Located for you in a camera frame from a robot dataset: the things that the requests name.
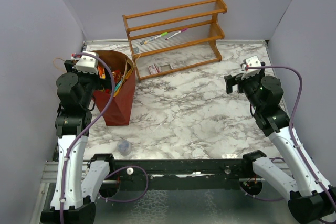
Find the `teal mint candy bag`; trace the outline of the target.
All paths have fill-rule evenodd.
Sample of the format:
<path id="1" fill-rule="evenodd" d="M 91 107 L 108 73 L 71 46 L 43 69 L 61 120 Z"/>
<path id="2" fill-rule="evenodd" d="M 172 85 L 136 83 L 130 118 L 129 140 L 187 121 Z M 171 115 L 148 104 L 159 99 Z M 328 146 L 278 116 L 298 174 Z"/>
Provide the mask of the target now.
<path id="1" fill-rule="evenodd" d="M 124 78 L 121 79 L 120 82 L 118 82 L 118 84 L 115 86 L 115 90 L 114 90 L 114 94 L 113 94 L 114 97 L 116 97 L 118 95 L 123 83 L 124 83 Z"/>

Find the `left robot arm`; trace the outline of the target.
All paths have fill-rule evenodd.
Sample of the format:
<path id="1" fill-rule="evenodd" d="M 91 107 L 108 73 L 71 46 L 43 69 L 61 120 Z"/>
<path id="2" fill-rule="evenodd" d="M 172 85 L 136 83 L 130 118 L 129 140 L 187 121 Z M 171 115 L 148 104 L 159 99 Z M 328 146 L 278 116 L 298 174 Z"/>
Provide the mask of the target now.
<path id="1" fill-rule="evenodd" d="M 88 56 L 79 61 L 66 60 L 66 73 L 56 81 L 60 100 L 55 121 L 58 137 L 58 170 L 54 195 L 48 210 L 40 215 L 41 223 L 93 223 L 95 199 L 104 179 L 115 175 L 111 154 L 97 154 L 83 175 L 83 156 L 92 119 L 91 100 L 100 88 L 114 89 L 113 74 L 101 79 L 98 61 Z"/>

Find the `gold brown chips bag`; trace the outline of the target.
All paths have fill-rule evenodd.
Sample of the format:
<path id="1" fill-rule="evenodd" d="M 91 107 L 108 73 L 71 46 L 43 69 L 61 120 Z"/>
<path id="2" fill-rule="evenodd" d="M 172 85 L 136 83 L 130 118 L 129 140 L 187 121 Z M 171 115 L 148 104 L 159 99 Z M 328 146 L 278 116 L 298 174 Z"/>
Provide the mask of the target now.
<path id="1" fill-rule="evenodd" d="M 128 79 L 128 77 L 131 75 L 131 73 L 133 72 L 133 70 L 134 70 L 134 62 L 133 62 L 133 60 L 131 60 L 131 59 L 128 58 L 126 60 L 125 71 L 124 71 L 124 75 L 123 75 L 124 83 L 126 82 L 126 80 Z"/>

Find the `orange Fox's candy bag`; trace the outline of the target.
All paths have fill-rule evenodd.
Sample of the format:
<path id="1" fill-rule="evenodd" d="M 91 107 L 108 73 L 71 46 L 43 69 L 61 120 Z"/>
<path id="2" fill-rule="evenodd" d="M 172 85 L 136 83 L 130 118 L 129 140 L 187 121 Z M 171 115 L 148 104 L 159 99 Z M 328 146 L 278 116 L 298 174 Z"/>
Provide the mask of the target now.
<path id="1" fill-rule="evenodd" d="M 106 78 L 106 71 L 105 71 L 105 67 L 101 64 L 98 64 L 97 66 L 98 68 L 98 75 L 100 79 L 105 79 Z"/>

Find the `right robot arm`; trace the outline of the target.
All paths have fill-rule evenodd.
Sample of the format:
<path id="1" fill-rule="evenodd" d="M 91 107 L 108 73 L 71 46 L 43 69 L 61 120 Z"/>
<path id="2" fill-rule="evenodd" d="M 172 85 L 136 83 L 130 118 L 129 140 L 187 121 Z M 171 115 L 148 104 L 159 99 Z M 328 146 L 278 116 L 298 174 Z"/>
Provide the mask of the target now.
<path id="1" fill-rule="evenodd" d="M 334 208 L 330 200 L 335 199 L 335 187 L 320 175 L 299 139 L 292 140 L 291 135 L 296 131 L 290 127 L 290 118 L 279 105 L 284 94 L 280 80 L 264 72 L 247 79 L 242 74 L 224 79 L 228 94 L 237 86 L 238 93 L 247 97 L 255 109 L 256 124 L 277 148 L 292 175 L 284 173 L 261 151 L 243 156 L 242 173 L 246 177 L 258 175 L 270 183 L 283 196 L 299 223 L 310 223 L 332 214 Z"/>

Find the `brown and red paper bag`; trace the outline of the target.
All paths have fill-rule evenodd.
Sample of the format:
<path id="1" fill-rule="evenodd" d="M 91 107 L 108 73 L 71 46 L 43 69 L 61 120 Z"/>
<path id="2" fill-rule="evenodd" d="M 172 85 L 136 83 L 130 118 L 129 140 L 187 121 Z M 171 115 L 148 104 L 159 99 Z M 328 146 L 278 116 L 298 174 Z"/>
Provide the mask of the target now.
<path id="1" fill-rule="evenodd" d="M 98 57 L 102 59 L 111 70 L 120 70 L 124 75 L 127 55 L 114 50 L 97 50 Z M 94 106 L 102 111 L 110 98 L 112 102 L 103 114 L 103 119 L 107 126 L 125 126 L 129 124 L 133 97 L 135 92 L 135 72 L 131 73 L 126 82 L 121 87 L 118 95 L 113 96 L 114 90 L 111 85 L 111 78 L 106 73 L 105 88 L 96 90 L 93 97 L 87 96 L 83 86 L 79 83 L 78 76 L 75 72 L 66 72 L 56 81 L 57 95 L 60 100 L 57 110 L 55 127 L 58 130 L 78 132 L 89 124 L 92 117 Z"/>

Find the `red yellow snack packet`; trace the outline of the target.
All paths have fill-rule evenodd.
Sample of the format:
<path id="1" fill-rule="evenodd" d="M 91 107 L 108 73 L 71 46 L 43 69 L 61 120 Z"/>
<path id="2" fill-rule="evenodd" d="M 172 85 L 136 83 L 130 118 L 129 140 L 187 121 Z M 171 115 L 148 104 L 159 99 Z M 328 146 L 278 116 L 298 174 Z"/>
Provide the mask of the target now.
<path id="1" fill-rule="evenodd" d="M 115 86 L 120 82 L 121 79 L 123 79 L 123 74 L 121 73 L 120 70 L 115 70 L 112 72 L 113 79 L 114 79 L 114 84 Z"/>

